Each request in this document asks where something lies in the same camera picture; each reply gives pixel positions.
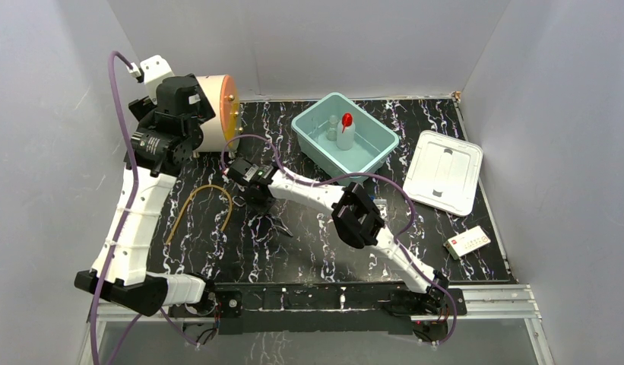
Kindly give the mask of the small clear glass jar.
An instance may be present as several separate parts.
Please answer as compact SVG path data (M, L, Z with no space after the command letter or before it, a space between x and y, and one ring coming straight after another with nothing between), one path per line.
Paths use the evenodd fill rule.
M337 126L339 123L339 118L336 115L331 115L328 119L328 128L326 131L326 138L329 141L337 140Z

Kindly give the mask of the white wash bottle red cap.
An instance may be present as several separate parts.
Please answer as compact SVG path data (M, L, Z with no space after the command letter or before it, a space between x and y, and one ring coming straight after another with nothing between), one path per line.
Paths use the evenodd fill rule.
M342 151L348 151L354 146L356 126L351 113L343 114L341 126L337 127L336 145Z

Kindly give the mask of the white plastic bin lid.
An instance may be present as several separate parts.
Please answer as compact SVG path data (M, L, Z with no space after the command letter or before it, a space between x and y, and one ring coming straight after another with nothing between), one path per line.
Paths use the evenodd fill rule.
M483 150L434 131L420 133L403 190L415 202L464 217L474 207Z

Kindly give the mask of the clear acrylic test tube rack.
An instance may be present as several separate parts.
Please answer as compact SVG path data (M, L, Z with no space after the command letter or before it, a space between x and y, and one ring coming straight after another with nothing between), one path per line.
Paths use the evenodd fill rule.
M383 198L375 198L372 200L375 206L378 208L380 216L385 223L388 223L388 202Z

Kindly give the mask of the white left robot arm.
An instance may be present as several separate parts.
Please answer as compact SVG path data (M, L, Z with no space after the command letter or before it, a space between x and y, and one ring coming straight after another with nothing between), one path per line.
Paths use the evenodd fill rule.
M100 254L74 286L144 316L182 304L208 316L217 298L202 275L149 272L147 257L164 202L204 140L201 125L216 114L193 74L165 78L156 98L129 105L138 127L124 158L122 195Z

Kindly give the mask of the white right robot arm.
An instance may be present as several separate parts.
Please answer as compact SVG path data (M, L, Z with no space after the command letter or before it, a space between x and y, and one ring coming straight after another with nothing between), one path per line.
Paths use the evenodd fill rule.
M259 166L242 158L223 168L223 174L243 188L246 204L255 209L269 209L280 199L329 214L339 238L384 262L410 291L417 293L418 307L424 313L435 315L457 303L447 291L448 279L399 242L359 183L338 186L334 180L319 182L285 167Z

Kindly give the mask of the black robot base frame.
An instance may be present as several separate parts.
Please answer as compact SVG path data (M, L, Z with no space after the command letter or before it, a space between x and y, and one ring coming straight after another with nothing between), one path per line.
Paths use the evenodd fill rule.
M222 335L256 332L388 332L441 341L453 319L468 313L461 289L417 294L401 282L216 284L206 310L190 305L169 314L189 322L218 318Z

